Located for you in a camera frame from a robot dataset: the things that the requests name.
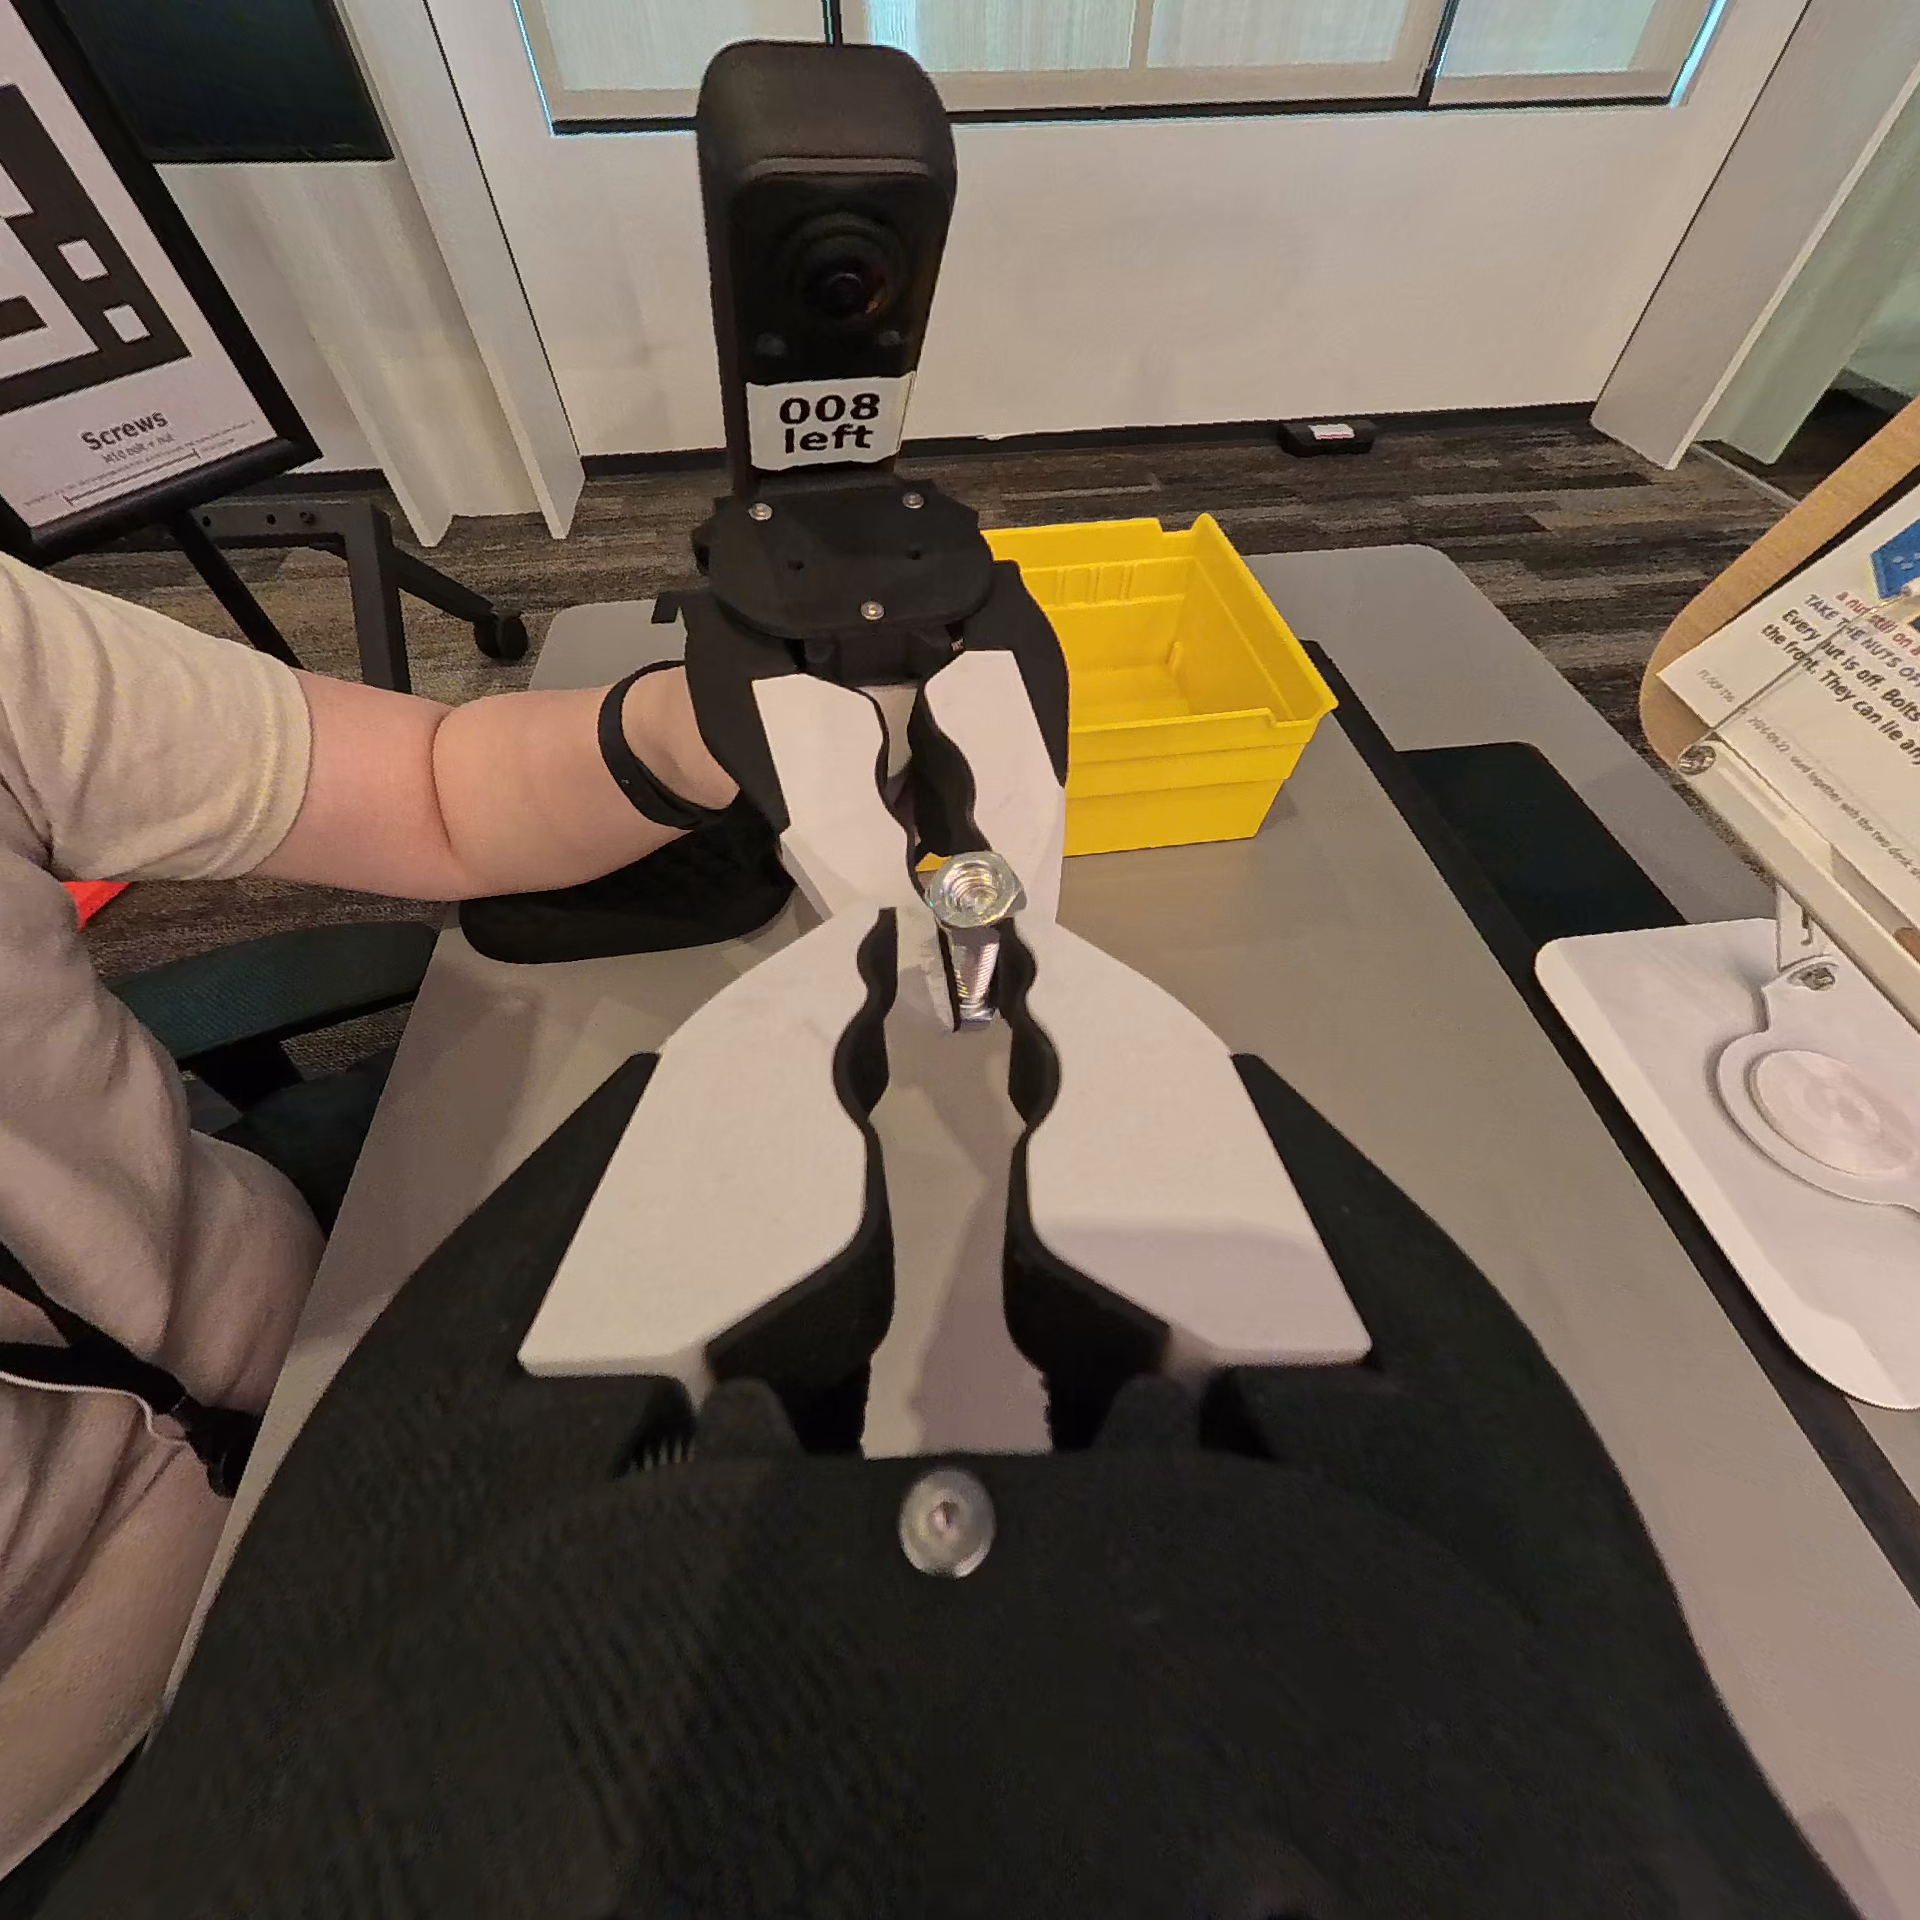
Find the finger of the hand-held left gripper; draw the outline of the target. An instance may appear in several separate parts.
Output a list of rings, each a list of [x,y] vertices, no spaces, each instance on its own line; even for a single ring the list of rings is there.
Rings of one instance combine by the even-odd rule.
[[[997,853],[1026,919],[1050,924],[1066,892],[1066,772],[1013,647],[960,647],[908,705],[922,855]]]
[[[753,682],[782,794],[782,868],[821,919],[922,902],[908,826],[887,802],[887,711],[804,672]]]

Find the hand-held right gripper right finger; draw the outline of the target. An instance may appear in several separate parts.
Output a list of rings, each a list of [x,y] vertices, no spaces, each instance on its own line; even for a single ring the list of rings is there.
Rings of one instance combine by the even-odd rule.
[[[1372,1352],[1241,1058],[1161,985],[1050,919],[999,935],[1008,1184],[999,1303],[1089,1449],[1132,1377],[1194,1399],[1232,1370]]]

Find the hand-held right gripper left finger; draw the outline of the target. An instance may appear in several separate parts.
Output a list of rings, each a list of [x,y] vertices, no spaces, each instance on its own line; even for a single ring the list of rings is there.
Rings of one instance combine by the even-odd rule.
[[[520,1346],[533,1377],[761,1377],[819,1454],[859,1454],[896,1309],[887,1012],[896,902],[792,935],[650,1058],[639,1107]]]

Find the silver hex nut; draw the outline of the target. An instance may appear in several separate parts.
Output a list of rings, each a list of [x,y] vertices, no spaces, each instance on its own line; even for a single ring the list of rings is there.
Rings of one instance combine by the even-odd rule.
[[[945,932],[997,932],[1026,910],[1026,877],[999,853],[960,853],[922,873],[922,895]]]

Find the yellow plastic bin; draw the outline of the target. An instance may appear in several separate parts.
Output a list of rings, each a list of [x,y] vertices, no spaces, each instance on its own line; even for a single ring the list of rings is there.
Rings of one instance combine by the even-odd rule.
[[[1340,705],[1217,519],[990,528],[1071,665],[1066,853],[1256,837]]]

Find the person's left hand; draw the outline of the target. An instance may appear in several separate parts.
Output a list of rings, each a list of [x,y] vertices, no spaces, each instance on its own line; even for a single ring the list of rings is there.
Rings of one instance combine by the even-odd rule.
[[[661,794],[698,811],[731,811],[737,773],[707,751],[687,665],[661,661],[621,697],[621,738]]]

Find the white stand base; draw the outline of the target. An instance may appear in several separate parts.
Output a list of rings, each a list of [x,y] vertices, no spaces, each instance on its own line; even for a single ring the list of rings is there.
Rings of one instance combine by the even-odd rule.
[[[1775,919],[1559,935],[1536,977],[1780,1346],[1920,1408],[1914,924],[1891,985]]]

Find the white framed glass window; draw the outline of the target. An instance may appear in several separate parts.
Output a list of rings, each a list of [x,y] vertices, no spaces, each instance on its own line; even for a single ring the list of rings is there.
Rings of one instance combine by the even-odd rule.
[[[737,39],[908,49],[960,120],[1583,109],[1691,92],[1713,0],[520,0],[560,133],[680,126]]]

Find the black framed floor sign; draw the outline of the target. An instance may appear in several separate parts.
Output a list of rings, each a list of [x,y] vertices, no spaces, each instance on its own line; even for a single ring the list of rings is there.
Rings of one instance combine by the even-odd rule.
[[[315,458],[170,190],[51,4],[0,4],[0,544],[55,562],[167,533],[235,631],[298,665],[218,533],[339,553],[360,682],[414,692],[401,599],[523,661],[528,627],[349,492],[249,492]]]

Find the instruction sheet board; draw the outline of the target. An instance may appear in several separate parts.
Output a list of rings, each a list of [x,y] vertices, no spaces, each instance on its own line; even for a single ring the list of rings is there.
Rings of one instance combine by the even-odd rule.
[[[1780,892],[1780,961],[1848,953],[1920,1017],[1920,409],[1878,426],[1666,627],[1649,751]]]

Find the dark wall screen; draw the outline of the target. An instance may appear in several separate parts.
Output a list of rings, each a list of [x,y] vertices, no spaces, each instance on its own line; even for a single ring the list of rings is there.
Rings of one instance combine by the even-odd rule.
[[[334,0],[51,0],[151,162],[392,162]]]

